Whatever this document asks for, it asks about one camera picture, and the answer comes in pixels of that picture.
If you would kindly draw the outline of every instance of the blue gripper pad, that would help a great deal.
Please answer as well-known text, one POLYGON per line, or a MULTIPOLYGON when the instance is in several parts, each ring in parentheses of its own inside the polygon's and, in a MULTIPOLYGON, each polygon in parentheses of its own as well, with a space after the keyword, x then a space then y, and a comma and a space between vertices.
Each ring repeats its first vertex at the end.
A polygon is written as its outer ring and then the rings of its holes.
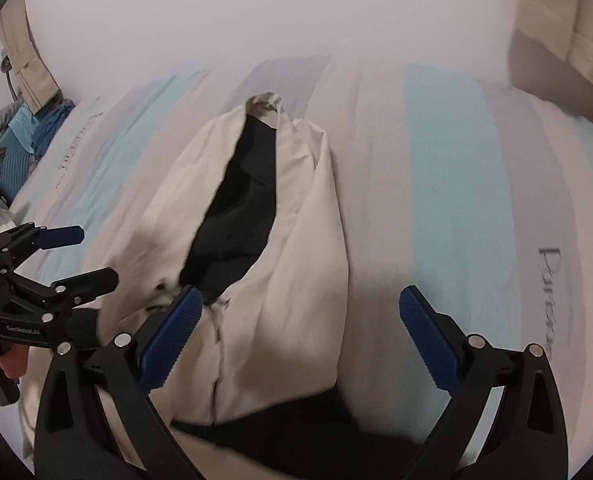
POLYGON ((163 386, 202 310, 203 300, 196 288, 184 288, 172 302, 168 315, 139 356, 138 382, 145 393, 163 386))
POLYGON ((39 249, 55 249, 78 245, 83 242, 85 233, 80 226, 59 227, 57 229, 43 229, 38 233, 34 244, 39 249))
POLYGON ((409 286, 399 296, 399 315, 437 388, 454 397, 461 387, 461 361, 432 313, 409 286))

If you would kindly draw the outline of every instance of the human hand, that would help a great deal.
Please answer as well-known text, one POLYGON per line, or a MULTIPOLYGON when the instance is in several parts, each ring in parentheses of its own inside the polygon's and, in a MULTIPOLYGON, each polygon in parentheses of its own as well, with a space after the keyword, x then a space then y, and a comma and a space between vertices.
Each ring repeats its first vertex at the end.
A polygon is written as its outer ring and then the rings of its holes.
POLYGON ((13 344, 12 348, 0 356, 1 370, 10 379, 18 379, 28 369, 29 346, 13 344))

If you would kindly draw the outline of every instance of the folded clothes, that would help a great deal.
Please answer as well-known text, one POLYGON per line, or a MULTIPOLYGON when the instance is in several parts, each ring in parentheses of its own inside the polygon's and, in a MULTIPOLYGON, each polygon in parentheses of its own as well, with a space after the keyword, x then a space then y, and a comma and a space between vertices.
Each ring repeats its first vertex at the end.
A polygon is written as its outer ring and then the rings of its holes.
POLYGON ((25 99, 20 95, 16 101, 0 109, 0 132, 6 129, 14 115, 16 115, 24 104, 25 99))
POLYGON ((40 121, 30 111, 30 107, 27 104, 23 104, 23 106, 19 108, 19 111, 14 114, 14 117, 8 124, 8 127, 14 132, 19 144, 30 154, 34 153, 34 148, 32 148, 32 135, 39 124, 40 121))
POLYGON ((32 134, 32 152, 34 158, 39 161, 46 154, 50 142, 54 139, 61 124, 67 119, 70 112, 74 109, 74 103, 70 99, 65 99, 57 105, 40 122, 32 134))
POLYGON ((19 142, 19 138, 8 127, 0 137, 0 146, 6 148, 1 167, 0 195, 12 203, 19 189, 28 179, 30 154, 19 142))

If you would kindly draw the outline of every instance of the bed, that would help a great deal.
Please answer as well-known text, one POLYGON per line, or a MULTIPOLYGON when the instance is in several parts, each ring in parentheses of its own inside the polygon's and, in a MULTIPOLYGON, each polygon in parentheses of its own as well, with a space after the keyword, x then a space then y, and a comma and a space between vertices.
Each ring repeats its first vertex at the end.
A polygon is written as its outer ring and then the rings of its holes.
MULTIPOLYGON (((417 283, 465 332, 484 333, 495 346, 544 347, 561 392, 572 477, 593 454, 593 124, 503 82, 393 56, 205 67, 197 61, 81 100, 11 213, 18 223, 80 224, 86 240, 37 254, 22 272, 51 283, 106 265, 199 128, 275 91, 291 117, 320 125, 331 142, 350 263, 339 382, 353 415, 368 430, 420 442, 446 405, 398 320, 400 290, 417 283), (371 402, 375 391, 379 403, 371 402)), ((41 377, 31 364, 26 398, 41 377)), ((36 417, 29 406, 21 407, 27 452, 36 417)), ((195 461, 208 478, 218 472, 214 453, 195 461)))

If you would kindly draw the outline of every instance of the blue clothing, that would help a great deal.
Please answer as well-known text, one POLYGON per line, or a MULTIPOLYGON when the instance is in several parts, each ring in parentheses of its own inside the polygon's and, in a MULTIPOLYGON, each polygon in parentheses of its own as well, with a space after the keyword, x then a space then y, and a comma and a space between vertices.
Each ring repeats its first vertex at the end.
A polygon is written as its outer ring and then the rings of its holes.
POLYGON ((14 114, 14 117, 8 124, 8 127, 14 132, 19 144, 30 154, 34 153, 34 149, 32 148, 32 135, 39 124, 40 121, 34 114, 32 114, 30 107, 27 104, 24 104, 19 108, 19 111, 14 114))
POLYGON ((30 154, 20 145, 17 136, 9 127, 0 138, 0 146, 6 148, 1 167, 0 193, 9 203, 12 203, 28 179, 30 154))
POLYGON ((32 153, 34 153, 36 160, 41 160, 43 155, 46 154, 61 124, 73 109, 74 103, 70 99, 65 99, 40 122, 32 135, 32 153))

